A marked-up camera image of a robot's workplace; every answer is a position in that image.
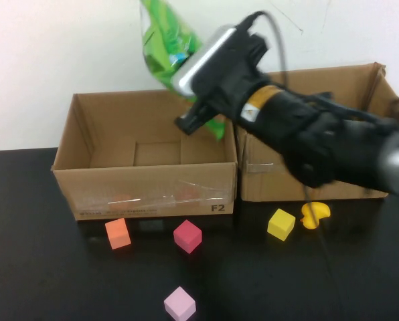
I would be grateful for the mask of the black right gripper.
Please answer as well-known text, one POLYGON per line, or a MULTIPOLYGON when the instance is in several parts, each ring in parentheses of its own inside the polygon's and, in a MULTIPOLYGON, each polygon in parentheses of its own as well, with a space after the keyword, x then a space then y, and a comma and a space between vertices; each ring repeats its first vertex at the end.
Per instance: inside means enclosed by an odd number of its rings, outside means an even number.
POLYGON ((206 125, 218 135, 213 119, 219 113, 235 115, 255 90, 270 84, 270 78, 257 68, 267 51, 264 38, 257 34, 232 34, 193 77, 196 101, 175 119, 176 127, 190 135, 206 125))

